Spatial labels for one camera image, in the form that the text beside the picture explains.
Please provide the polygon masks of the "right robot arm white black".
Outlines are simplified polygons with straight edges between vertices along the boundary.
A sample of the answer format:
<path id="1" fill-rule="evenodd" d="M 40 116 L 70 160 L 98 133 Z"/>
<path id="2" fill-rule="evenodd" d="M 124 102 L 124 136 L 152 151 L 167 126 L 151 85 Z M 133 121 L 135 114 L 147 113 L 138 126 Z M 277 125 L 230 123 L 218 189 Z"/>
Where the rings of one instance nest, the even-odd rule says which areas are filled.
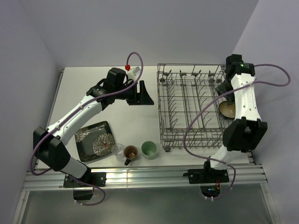
<path id="1" fill-rule="evenodd" d="M 267 131 L 267 123 L 261 120 L 256 106 L 255 79 L 254 65 L 245 63 L 241 55 L 226 58 L 225 79 L 216 91 L 235 104 L 235 119 L 224 131 L 220 149 L 204 163 L 202 176 L 207 182 L 223 177 L 226 165 L 255 149 Z"/>

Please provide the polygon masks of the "blue bowl with tan interior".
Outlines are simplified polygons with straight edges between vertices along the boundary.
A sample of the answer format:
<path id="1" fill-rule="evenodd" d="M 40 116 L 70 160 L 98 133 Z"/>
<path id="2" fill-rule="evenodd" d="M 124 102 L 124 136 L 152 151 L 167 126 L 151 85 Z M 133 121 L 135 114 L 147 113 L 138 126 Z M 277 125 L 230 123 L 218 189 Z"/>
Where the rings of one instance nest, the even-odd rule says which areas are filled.
<path id="1" fill-rule="evenodd" d="M 225 119 L 235 119 L 235 103 L 223 101 L 218 107 L 219 114 Z"/>

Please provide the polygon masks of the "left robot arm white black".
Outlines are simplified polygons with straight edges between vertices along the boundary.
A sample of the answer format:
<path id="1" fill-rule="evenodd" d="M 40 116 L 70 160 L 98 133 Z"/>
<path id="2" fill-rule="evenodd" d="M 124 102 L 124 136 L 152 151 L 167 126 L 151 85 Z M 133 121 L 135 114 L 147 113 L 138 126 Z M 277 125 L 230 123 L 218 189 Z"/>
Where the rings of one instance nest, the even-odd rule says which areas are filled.
<path id="1" fill-rule="evenodd" d="M 91 169 L 74 159 L 66 145 L 88 120 L 105 110 L 115 100 L 126 100 L 128 105 L 154 105 L 144 81 L 129 79 L 126 71 L 111 68 L 107 77 L 91 87 L 83 99 L 68 114 L 47 128 L 33 132 L 34 156 L 56 172 L 72 176 L 79 186 L 91 180 Z"/>

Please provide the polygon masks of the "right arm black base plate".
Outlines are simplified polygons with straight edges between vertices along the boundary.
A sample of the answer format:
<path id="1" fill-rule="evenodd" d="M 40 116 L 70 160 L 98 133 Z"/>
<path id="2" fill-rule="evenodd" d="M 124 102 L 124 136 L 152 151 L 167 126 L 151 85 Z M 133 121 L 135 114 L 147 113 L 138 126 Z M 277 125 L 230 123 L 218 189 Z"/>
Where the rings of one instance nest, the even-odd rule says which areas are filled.
<path id="1" fill-rule="evenodd" d="M 188 177 L 190 184 L 207 184 L 201 186 L 200 190 L 204 197 L 211 199 L 220 195 L 221 183 L 229 182 L 227 170 L 211 168 L 210 161 L 206 161 L 203 168 L 187 170 L 183 177 Z"/>

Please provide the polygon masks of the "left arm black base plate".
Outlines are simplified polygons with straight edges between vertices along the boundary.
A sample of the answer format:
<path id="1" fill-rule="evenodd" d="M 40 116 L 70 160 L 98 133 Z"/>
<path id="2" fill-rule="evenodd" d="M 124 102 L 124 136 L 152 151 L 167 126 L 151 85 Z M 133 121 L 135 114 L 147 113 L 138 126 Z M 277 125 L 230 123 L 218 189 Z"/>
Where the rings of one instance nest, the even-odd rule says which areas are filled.
<path id="1" fill-rule="evenodd" d="M 95 190 L 100 190 L 103 193 L 102 199 L 99 203 L 103 202 L 106 198 L 105 191 L 101 188 L 106 184 L 106 172 L 91 172 L 81 178 L 73 179 L 71 175 L 66 174 L 64 177 L 64 188 L 84 188 L 92 187 L 91 190 L 73 190 L 73 199 L 77 203 L 87 204 L 94 196 Z"/>

